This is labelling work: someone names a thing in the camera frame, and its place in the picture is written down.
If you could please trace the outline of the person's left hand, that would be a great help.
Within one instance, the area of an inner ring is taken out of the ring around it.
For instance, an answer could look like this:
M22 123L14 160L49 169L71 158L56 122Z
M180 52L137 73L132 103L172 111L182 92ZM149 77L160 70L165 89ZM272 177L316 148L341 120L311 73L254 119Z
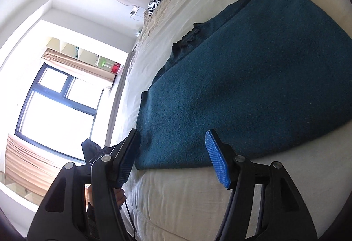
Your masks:
M113 189L114 197L116 199L118 207L121 207L126 202L126 195L123 189ZM92 186L87 188L88 193L88 203L93 207L93 195L92 195Z

